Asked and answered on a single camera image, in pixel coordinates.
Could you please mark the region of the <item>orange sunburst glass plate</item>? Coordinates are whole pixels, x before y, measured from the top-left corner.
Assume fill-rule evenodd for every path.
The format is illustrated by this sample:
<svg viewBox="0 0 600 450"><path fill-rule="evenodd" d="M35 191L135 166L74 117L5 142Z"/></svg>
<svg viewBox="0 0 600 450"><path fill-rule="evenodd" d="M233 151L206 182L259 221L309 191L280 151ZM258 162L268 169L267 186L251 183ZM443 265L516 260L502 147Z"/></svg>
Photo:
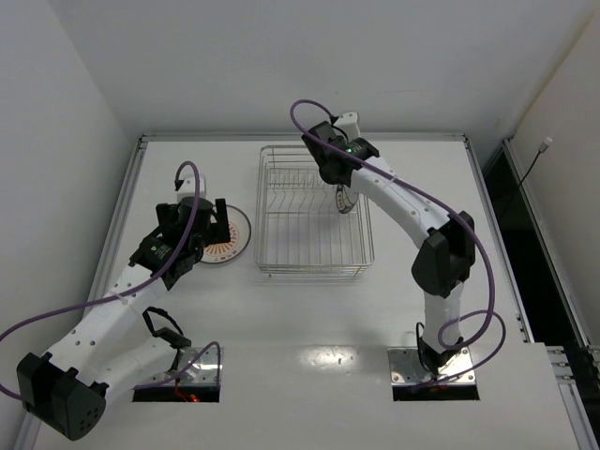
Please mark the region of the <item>orange sunburst glass plate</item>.
<svg viewBox="0 0 600 450"><path fill-rule="evenodd" d="M231 263L248 248L252 228L247 214L234 205L227 204L226 208L231 240L206 247L200 260L204 265Z"/></svg>

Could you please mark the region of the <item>dark green rimmed plate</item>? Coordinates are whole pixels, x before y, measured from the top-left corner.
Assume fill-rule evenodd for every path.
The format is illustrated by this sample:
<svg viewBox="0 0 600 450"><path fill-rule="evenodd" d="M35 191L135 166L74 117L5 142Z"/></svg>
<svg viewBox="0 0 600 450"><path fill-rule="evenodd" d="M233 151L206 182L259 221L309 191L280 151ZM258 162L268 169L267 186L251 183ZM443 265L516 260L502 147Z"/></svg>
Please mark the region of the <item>dark green rimmed plate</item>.
<svg viewBox="0 0 600 450"><path fill-rule="evenodd" d="M336 188L336 205L340 214L346 215L351 213L358 203L360 194L350 187L343 184L337 185Z"/></svg>

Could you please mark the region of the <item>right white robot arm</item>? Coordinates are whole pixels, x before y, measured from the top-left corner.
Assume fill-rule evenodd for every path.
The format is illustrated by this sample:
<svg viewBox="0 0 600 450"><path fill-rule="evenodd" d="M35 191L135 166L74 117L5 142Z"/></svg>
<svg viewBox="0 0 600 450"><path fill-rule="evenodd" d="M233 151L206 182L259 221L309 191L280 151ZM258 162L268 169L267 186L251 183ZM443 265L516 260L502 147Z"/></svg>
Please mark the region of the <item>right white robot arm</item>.
<svg viewBox="0 0 600 450"><path fill-rule="evenodd" d="M347 141L330 124L321 122L302 140L321 179L337 188L339 213L350 213L363 195L393 219L417 247L412 277L425 299L425 324L417 350L424 369L438 376L458 353L448 347L463 342L458 316L464 282L475 261L473 240L444 209L387 179L393 170L365 139Z"/></svg>

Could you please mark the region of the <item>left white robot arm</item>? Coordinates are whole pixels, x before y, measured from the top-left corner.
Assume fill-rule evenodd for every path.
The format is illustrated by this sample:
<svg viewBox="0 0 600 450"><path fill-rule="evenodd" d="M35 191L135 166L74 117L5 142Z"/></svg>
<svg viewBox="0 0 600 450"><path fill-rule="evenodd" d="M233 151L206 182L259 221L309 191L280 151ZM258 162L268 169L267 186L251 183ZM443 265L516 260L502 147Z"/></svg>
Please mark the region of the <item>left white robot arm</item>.
<svg viewBox="0 0 600 450"><path fill-rule="evenodd" d="M186 197L156 211L158 225L130 257L115 294L43 355L29 353L17 366L23 407L71 441L126 392L179 380L202 356L177 324L156 329L150 315L165 313L157 301L206 247L230 242L227 204Z"/></svg>

